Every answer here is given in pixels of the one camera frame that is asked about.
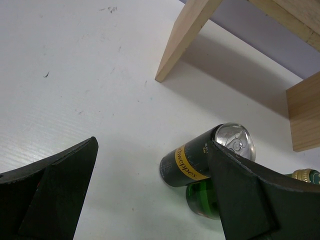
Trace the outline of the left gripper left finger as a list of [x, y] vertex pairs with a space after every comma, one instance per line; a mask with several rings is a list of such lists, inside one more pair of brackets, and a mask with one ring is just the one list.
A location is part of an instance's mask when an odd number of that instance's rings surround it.
[[2, 240], [71, 240], [98, 154], [92, 136], [60, 153], [0, 174]]

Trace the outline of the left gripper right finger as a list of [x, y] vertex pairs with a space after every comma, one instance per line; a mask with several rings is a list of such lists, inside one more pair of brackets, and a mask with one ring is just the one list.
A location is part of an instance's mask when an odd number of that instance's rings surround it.
[[320, 187], [208, 143], [208, 166], [227, 240], [318, 240]]

